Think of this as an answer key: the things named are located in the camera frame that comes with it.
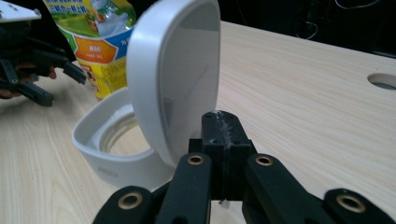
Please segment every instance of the white oval lid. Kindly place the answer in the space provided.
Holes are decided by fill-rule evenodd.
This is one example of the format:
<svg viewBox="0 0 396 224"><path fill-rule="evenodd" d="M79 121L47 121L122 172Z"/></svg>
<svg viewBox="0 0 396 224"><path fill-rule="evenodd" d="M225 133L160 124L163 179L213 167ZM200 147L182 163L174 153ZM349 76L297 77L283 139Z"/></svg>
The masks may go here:
<svg viewBox="0 0 396 224"><path fill-rule="evenodd" d="M176 166L219 89L217 0L160 0L138 20L127 52L137 122L163 161Z"/></svg>

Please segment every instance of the table surface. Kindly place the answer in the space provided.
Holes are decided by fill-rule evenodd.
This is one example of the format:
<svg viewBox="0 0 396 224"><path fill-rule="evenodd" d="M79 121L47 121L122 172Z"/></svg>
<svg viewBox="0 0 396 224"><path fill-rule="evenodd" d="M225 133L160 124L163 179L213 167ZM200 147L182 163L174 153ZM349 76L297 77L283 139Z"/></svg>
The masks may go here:
<svg viewBox="0 0 396 224"><path fill-rule="evenodd" d="M308 192L351 189L396 219L396 91L368 81L396 75L396 60L221 26L217 109L240 118L258 151L280 159ZM54 94L53 107L0 102L0 223L91 223L119 189L71 141L97 104L92 88L57 72L37 82ZM211 223L245 223L240 206L212 203Z"/></svg>

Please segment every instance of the yellow packaging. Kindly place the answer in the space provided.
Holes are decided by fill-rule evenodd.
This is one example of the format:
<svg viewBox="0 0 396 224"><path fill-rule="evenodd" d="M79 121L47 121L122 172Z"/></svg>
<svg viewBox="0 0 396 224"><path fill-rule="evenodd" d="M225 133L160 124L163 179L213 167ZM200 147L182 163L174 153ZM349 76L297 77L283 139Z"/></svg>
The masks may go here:
<svg viewBox="0 0 396 224"><path fill-rule="evenodd" d="M43 0L98 100L126 87L126 51L136 23L126 0Z"/></svg>

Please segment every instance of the orange label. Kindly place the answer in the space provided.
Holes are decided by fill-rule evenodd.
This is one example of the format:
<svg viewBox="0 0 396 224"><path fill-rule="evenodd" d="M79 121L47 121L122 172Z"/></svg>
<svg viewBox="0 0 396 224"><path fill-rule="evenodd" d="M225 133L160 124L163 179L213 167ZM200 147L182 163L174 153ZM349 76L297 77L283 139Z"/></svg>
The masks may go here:
<svg viewBox="0 0 396 224"><path fill-rule="evenodd" d="M77 43L76 57L88 62L111 63L117 53L117 48L104 40L84 39L75 36Z"/></svg>

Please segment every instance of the light wood tabletop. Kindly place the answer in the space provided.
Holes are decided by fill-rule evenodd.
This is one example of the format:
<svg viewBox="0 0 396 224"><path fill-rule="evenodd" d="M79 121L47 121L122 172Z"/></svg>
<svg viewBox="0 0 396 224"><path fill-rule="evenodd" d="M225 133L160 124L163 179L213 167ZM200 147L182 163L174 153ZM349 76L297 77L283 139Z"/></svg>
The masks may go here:
<svg viewBox="0 0 396 224"><path fill-rule="evenodd" d="M0 223L91 223L119 189L71 140L97 104L92 88L57 72L37 82L52 107L0 101ZM369 79L396 83L396 60L221 23L217 109L308 192L351 189L396 219L396 91ZM241 203L213 202L211 223L245 223Z"/></svg>

